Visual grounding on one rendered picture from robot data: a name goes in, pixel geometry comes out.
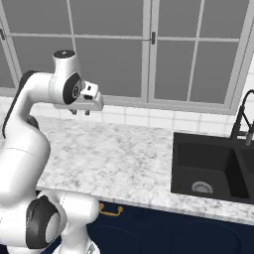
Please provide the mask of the navy cupboard front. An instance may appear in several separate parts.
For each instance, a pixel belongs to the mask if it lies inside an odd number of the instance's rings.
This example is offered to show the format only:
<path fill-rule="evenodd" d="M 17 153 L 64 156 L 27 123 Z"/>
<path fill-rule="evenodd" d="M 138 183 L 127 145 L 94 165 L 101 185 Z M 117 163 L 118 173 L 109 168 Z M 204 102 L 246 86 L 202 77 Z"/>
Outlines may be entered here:
<path fill-rule="evenodd" d="M 174 194 L 160 201 L 101 197 L 87 225 L 101 254 L 254 254 L 254 204 Z"/>

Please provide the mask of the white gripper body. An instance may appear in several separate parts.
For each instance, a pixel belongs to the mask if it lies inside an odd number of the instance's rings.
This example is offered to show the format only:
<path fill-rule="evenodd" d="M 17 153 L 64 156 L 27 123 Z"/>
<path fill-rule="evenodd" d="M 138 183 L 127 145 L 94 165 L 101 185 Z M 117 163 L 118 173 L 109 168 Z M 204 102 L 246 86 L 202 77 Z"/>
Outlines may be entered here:
<path fill-rule="evenodd" d="M 71 109 L 71 110 L 88 110 L 88 111 L 102 111 L 104 101 L 100 92 L 97 92 L 95 97 L 82 93 L 78 99 L 70 105 L 55 104 L 57 109 Z"/>

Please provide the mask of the white framed window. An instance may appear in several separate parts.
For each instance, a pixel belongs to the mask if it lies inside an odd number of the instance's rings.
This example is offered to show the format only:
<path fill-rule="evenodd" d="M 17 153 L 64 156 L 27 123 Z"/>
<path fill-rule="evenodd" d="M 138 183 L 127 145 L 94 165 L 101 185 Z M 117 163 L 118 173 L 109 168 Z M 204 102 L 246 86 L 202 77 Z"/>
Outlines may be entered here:
<path fill-rule="evenodd" d="M 0 0 L 0 22 L 17 74 L 73 49 L 108 104 L 232 114 L 254 0 Z"/>

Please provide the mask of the black tap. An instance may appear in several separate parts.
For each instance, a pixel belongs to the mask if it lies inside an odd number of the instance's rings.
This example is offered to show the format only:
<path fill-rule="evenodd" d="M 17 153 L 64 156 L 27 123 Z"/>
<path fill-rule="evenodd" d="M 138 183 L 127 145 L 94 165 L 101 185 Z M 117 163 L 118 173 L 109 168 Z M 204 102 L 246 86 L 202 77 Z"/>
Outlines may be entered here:
<path fill-rule="evenodd" d="M 242 103 L 239 107 L 236 120 L 233 124 L 231 133 L 230 133 L 230 140 L 231 141 L 236 141 L 239 136 L 245 137 L 245 145 L 250 146 L 252 142 L 252 138 L 254 137 L 254 120 L 252 123 L 249 122 L 246 114 L 245 114 L 245 103 L 247 101 L 247 98 L 249 97 L 250 94 L 254 94 L 254 89 L 250 89 L 247 91 L 247 93 L 244 95 L 244 98 L 242 100 Z M 240 130 L 241 128 L 241 121 L 245 120 L 247 126 L 248 126 L 248 131 L 243 132 Z"/>

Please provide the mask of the black sink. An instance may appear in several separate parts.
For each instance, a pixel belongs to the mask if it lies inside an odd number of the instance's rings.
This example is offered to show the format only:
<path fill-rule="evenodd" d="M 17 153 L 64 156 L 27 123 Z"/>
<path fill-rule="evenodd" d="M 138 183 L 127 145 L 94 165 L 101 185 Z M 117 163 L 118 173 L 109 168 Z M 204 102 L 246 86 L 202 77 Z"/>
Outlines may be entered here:
<path fill-rule="evenodd" d="M 175 132 L 171 192 L 254 204 L 254 141 Z"/>

